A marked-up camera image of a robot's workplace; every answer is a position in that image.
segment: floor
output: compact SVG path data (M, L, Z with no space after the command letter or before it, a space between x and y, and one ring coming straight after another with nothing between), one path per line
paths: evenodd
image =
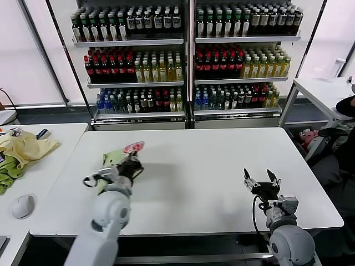
M51 123L65 123L65 122L87 122L90 124L91 117L85 108L74 109L68 108L63 111L60 110L29 110L19 112L18 120L21 124L51 124ZM290 119L288 122L297 121L310 121L310 120L326 120L326 117L312 104L298 104L293 108L293 112L290 114ZM351 245L348 244L347 236L349 236L348 231L344 228L331 231L323 231L315 237L317 254L322 259L323 265L354 265L355 264L355 240L353 249ZM170 239L164 244L161 240L156 240L150 238L148 241L138 239L135 240L134 244L123 241L124 252L134 254L135 250L146 249L155 253L157 250L175 250L178 254L184 254L191 249L207 250L209 252L232 252L236 248L236 243L238 240L236 237L225 239L220 237L220 239L194 239L194 247L177 239ZM29 246L20 262L20 266L28 265L52 265L61 266L63 265L68 252L59 246L56 242L51 239L45 238L32 238ZM237 265L262 265L260 263L242 263Z

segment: black cable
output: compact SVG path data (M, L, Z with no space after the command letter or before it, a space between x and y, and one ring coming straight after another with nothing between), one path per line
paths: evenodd
M16 109L16 106L14 105L13 101L11 100L10 96L7 94L7 92L4 91L3 88L0 88L0 91L2 91L3 93L6 94L7 98L8 98L9 101L11 102L12 107L15 109L15 112L16 112L15 118L14 118L13 120L11 120L11 121L9 121L9 122L6 122L6 123L4 123L4 124L1 125L1 126L6 126L6 125L8 125L8 124L11 124L13 121L15 121L15 120L17 119L17 109Z
M262 238L262 240L264 240L266 242L267 245L270 245L269 241L267 241L266 239L264 239L264 237L262 236L262 234L260 233L259 229L257 229L257 225L256 225L256 222L255 222L255 202L256 202L256 199L259 198L258 195L256 195L254 197L254 200L253 200L253 224L254 224L254 228L255 228L255 231L256 233Z

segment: beverage shelf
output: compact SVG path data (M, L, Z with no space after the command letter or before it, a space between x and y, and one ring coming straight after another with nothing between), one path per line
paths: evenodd
M301 36L255 36L226 38L196 38L196 43L266 43L266 42L296 42Z
M232 115L258 115L258 114L279 114L280 108L245 108L231 110L200 110L194 111L194 116L232 116Z
M169 82L147 82L147 83L100 83L88 84L89 89L110 89L110 88L142 88L142 87L157 87L157 86L183 86L183 81Z
M288 77L276 77L276 78L256 78L256 79L209 79L209 80L195 80L195 85L207 85L207 84L228 84L228 83L258 83L258 82L271 82L271 81L286 81Z
M118 40L112 42L76 42L73 38L74 46L77 48L89 48L89 47L125 47L125 46L154 46L154 45L181 45L184 43L182 34L172 34L171 38L157 38L157 39L134 39L131 40Z

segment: table leg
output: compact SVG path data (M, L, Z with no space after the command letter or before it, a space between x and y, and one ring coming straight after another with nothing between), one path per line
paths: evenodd
M340 121L339 121L339 120L336 120L335 118L330 119L330 120L328 121L327 125L325 126L325 128L328 128L328 127L336 127L336 126L339 124L339 122L340 122ZM315 140L315 142L314 142L314 144L313 144L311 150L308 152L308 154L307 154L307 156L306 156L306 158L305 158L306 161L307 161L309 158L311 158L311 157L315 154L315 152L317 151L317 149L319 148L319 146L320 146L323 142L324 142L324 137L318 137L318 138Z
M296 101L297 95L298 95L297 86L295 84L293 84L292 87L291 87L291 91L290 91L290 93L288 95L285 108L283 108L283 112L282 112L281 118L280 118L280 120L278 122L278 126L279 127L283 127L285 125L287 116L289 115L289 113L291 111L291 106Z

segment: white tabletop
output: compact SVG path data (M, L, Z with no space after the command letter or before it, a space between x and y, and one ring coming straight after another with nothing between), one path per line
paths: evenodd
M1 129L13 127L2 126ZM42 129L48 129L51 132L49 139L57 140L61 145L40 160L31 162L23 177L17 179L5 194L0 196L0 236L10 238L4 253L0 256L0 265L16 265L20 260L24 252L24 243L29 236L30 223L44 203L45 196L55 183L82 134L87 131L88 124L19 125L19 127L35 135ZM33 195L35 209L28 218L18 220L12 217L10 205L14 199L24 194Z
M0 111L0 125L10 122L16 116L14 110L2 110Z
M96 189L82 180L101 168L103 153L145 141L145 171L133 186L123 235L254 232L253 195L243 185L246 167L257 181L269 168L281 193L300 201L305 229L337 228L343 220L282 128L86 132L41 206L30 233L76 236L92 220ZM260 230L266 218L256 211Z
M353 120L354 118L340 114L336 110L337 103L354 93L346 78L336 78L332 83L325 79L294 79L297 89L317 107L328 112L338 120Z

